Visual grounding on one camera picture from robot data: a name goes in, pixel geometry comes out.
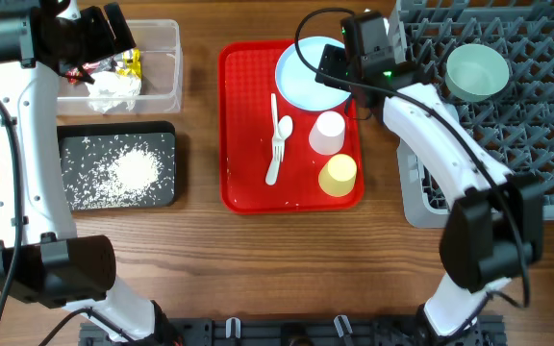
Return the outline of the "red snack wrapper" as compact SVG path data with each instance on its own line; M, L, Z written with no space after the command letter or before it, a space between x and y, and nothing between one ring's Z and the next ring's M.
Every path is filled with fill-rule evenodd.
M65 78L72 84L86 82L88 78L98 72L114 71L113 63L108 60L85 63L82 67L75 67L65 73Z

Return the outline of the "white napkin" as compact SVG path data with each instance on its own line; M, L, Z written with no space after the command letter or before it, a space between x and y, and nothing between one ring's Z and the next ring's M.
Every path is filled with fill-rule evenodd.
M131 111L136 105L136 97L141 90L141 79L137 76L120 75L111 71L100 71L92 75L93 84L87 84L88 105L94 110L106 113L125 106Z

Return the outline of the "yellow snack wrapper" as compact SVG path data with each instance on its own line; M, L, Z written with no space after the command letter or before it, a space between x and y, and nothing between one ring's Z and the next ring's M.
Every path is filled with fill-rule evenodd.
M141 54L134 48L117 54L113 57L114 71L122 76L134 76L142 78Z

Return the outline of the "light blue plate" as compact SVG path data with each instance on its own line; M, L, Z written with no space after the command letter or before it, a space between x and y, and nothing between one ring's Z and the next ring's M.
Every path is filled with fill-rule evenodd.
M319 67L326 44L344 47L342 42L331 37L306 37L299 40L304 58L315 68ZM275 82L286 101L303 111L328 111L350 96L348 91L318 83L315 73L300 61L293 44L277 62Z

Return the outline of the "mint green bowl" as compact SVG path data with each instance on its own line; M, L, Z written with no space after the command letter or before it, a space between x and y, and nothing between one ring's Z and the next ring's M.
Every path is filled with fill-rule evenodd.
M455 48L446 62L446 85L456 98L484 101L501 91L511 76L507 61L493 48L465 44Z

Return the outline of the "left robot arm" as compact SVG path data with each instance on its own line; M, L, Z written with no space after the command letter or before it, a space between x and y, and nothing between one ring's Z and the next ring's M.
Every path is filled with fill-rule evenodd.
M0 305L84 316L119 345L180 345L160 306L116 274L103 235L80 237L57 146L60 81L135 47L116 3L0 1Z

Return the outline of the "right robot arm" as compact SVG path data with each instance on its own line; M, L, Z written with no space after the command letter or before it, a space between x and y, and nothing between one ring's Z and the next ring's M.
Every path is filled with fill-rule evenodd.
M478 341L480 312L494 298L526 309L529 268L543 252L542 193L535 175L517 174L488 154L449 113L412 62L398 63L377 11L344 11L344 46L327 47L315 79L350 92L410 146L431 172L449 209L440 242L445 274L391 341L450 345Z

